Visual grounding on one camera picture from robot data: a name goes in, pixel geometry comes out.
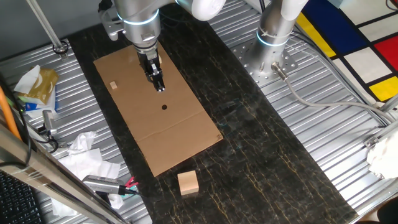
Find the yellow rectangle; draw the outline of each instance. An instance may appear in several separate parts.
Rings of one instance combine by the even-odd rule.
[[[398,94],[398,78],[389,78],[383,82],[370,86],[369,88],[379,98],[379,100],[388,100]]]
[[[297,23],[301,28],[311,37],[311,39],[321,48],[328,57],[333,57],[336,53],[330,48],[328,43],[322,38],[314,26],[308,21],[308,19],[300,13],[297,18]]]

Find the blue rectangle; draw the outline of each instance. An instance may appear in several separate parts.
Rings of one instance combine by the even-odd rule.
[[[346,54],[366,46],[365,40],[348,24],[339,9],[327,0],[309,0],[303,12],[339,54]]]

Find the small wooden block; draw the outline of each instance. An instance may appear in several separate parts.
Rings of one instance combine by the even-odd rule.
[[[110,83],[110,85],[111,85],[111,87],[112,87],[112,90],[114,90],[114,89],[116,89],[118,86],[116,85],[116,82],[111,82]]]
[[[197,173],[193,170],[178,174],[178,183],[180,184],[181,195],[187,195],[199,191]]]

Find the white paper towel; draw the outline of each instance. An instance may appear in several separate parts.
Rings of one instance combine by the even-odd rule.
[[[81,133],[70,146],[69,156],[59,161],[80,180],[87,175],[97,175],[116,179],[119,174],[120,164],[102,161],[100,149],[91,149],[95,132]],[[78,212],[51,198],[53,214],[59,216],[78,215]],[[119,209],[123,205],[120,195],[109,195],[111,206]]]
[[[17,83],[14,91],[28,94],[39,77],[40,66],[36,65],[33,69],[27,72]]]
[[[382,175],[385,179],[398,177],[398,132],[377,143],[368,152],[366,161],[371,165],[369,170],[376,175]]]

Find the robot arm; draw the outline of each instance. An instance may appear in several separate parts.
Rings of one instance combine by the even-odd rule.
[[[99,4],[99,15],[113,41],[122,31],[137,50],[141,67],[148,81],[154,84],[156,91],[165,90],[163,71],[160,68],[157,51],[157,37],[160,34],[159,8],[177,3],[201,21],[207,21],[217,15],[226,0],[114,0],[120,24],[115,24],[107,15],[112,6],[111,0]]]

